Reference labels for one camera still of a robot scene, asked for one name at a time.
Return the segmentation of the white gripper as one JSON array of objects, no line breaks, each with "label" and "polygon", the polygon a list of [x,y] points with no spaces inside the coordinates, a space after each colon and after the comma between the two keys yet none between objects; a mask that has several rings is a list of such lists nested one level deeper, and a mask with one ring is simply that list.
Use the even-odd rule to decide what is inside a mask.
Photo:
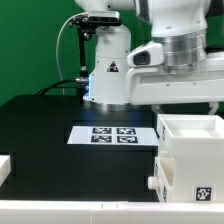
[{"label": "white gripper", "polygon": [[133,105],[224,101],[224,52],[212,52],[194,71],[166,73],[162,66],[131,68],[127,97]]}]

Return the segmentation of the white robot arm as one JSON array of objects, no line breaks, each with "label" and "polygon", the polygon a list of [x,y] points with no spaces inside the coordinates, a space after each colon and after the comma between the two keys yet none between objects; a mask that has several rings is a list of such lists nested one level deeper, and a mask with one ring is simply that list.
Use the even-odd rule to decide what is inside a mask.
[{"label": "white robot arm", "polygon": [[224,102],[224,50],[207,51],[207,19],[222,0],[75,0],[96,27],[86,104]]}]

